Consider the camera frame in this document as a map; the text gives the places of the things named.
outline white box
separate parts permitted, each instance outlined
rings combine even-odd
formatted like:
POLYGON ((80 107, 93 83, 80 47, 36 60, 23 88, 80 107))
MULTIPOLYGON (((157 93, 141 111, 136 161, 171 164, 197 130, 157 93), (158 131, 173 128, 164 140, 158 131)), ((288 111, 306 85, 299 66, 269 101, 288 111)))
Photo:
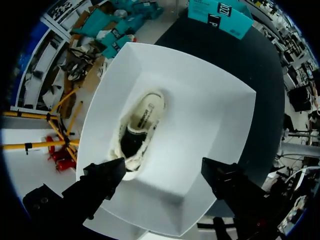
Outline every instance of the white box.
POLYGON ((146 230, 181 236, 216 201, 201 175, 202 158, 227 164, 239 161, 256 92, 197 57, 127 43, 93 96, 81 133, 77 179, 90 163, 110 160, 120 118, 149 89, 163 92, 166 112, 144 155, 143 171, 134 180, 122 181, 113 198, 101 206, 146 230))

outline shelf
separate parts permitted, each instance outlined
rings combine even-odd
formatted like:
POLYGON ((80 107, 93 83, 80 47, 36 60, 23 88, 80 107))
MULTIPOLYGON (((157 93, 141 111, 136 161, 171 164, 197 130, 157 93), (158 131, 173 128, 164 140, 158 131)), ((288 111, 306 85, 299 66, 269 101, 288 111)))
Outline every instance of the shelf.
MULTIPOLYGON (((66 41, 62 41, 62 43, 61 43, 61 44, 59 45, 59 47, 57 48, 57 50, 56 50, 53 58, 52 58, 51 61, 50 61, 50 66, 52 65, 53 61, 55 60, 57 54, 58 54, 58 53, 61 51, 61 49, 64 47, 65 43, 66 43, 66 41)), ((35 101, 35 104, 33 105, 33 109, 37 109, 37 103, 38 103, 40 91, 41 91, 41 88, 42 88, 42 86, 43 86, 43 84, 44 84, 44 81, 45 81, 47 75, 48 75, 48 71, 45 72, 45 73, 43 74, 43 76, 42 76, 41 85, 40 85, 40 88, 39 88, 38 91, 37 91, 36 101, 35 101)))
POLYGON ((35 54, 37 53, 39 47, 42 45, 43 43, 43 40, 45 39, 45 37, 48 35, 48 33, 51 31, 51 29, 48 29, 48 31, 45 32, 45 34, 42 36, 42 38, 40 39, 40 41, 38 42, 38 44, 35 46, 35 49, 33 50, 32 52, 32 55, 29 59, 29 62, 28 64, 26 65, 24 71, 23 71, 23 74, 22 74, 22 77, 21 77, 21 80, 20 80, 20 84, 19 84, 19 88, 18 88, 18 92, 17 92, 17 95, 16 95, 16 98, 15 98, 15 106, 18 105, 18 102, 19 102, 19 95, 20 95, 20 91, 21 91, 21 87, 24 83, 24 79, 25 79, 25 76, 26 76, 26 73, 28 71, 28 68, 30 66, 30 63, 32 61, 32 59, 34 58, 35 54))
POLYGON ((54 20, 56 21, 58 24, 61 25, 61 23, 63 23, 63 21, 67 18, 64 18, 66 15, 72 14, 78 7, 80 7, 82 4, 84 4, 85 2, 87 2, 89 0, 83 0, 83 1, 78 1, 77 3, 74 3, 74 5, 72 5, 72 7, 70 7, 67 11, 65 11, 58 19, 54 20))

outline shoe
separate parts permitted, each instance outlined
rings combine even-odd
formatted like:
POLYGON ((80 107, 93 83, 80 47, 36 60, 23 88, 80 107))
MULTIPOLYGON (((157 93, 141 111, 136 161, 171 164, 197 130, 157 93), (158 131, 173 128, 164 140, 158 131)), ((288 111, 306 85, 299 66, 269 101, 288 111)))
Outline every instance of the shoe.
POLYGON ((115 147, 110 151, 110 159, 125 159, 127 173, 123 180, 132 180, 141 171, 144 154, 165 108, 163 94, 158 90, 148 91, 120 120, 114 133, 115 147))

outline desk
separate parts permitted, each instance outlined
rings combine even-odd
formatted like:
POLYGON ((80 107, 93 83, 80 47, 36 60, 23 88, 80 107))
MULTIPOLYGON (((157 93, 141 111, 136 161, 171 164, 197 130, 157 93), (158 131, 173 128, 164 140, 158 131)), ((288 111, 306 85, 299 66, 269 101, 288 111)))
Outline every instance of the desk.
MULTIPOLYGON (((278 151, 285 112, 284 79, 275 46, 253 27, 238 40, 188 18, 187 11, 155 44, 212 63, 256 91, 251 128, 239 165, 251 181, 262 186, 278 151)), ((207 214, 233 215, 224 201, 216 201, 207 214)))

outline cable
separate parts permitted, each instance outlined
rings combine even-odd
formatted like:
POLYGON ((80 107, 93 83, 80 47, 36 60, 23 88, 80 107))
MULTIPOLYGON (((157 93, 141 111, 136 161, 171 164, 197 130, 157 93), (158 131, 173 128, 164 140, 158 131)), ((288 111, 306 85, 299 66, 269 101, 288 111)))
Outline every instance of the cable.
POLYGON ((279 158, 282 158, 284 156, 302 156, 302 157, 307 157, 305 154, 297 154, 297 153, 287 153, 283 155, 277 155, 279 158))
POLYGON ((298 171, 296 171, 294 174, 292 174, 290 177, 288 177, 288 179, 284 182, 285 184, 291 179, 293 178, 297 173, 300 173, 301 171, 303 170, 317 170, 319 169, 320 170, 320 166, 308 166, 308 167, 305 167, 305 168, 302 168, 298 171))
POLYGON ((301 157, 300 158, 293 158, 293 157, 283 156, 282 158, 296 160, 296 161, 303 161, 303 159, 301 159, 301 157))

